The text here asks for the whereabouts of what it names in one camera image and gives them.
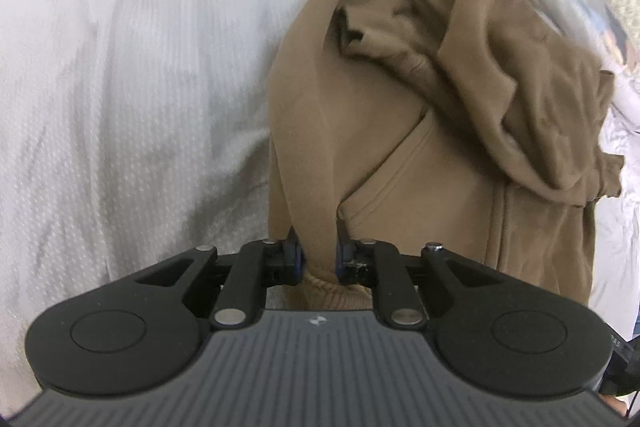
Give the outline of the person's right hand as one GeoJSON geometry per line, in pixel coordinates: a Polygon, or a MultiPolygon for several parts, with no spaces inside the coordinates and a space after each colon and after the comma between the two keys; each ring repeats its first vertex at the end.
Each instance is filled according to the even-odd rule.
{"type": "Polygon", "coordinates": [[[627,403],[624,400],[620,400],[614,397],[614,395],[599,395],[599,398],[612,410],[619,413],[620,416],[626,416],[628,414],[627,403]]]}

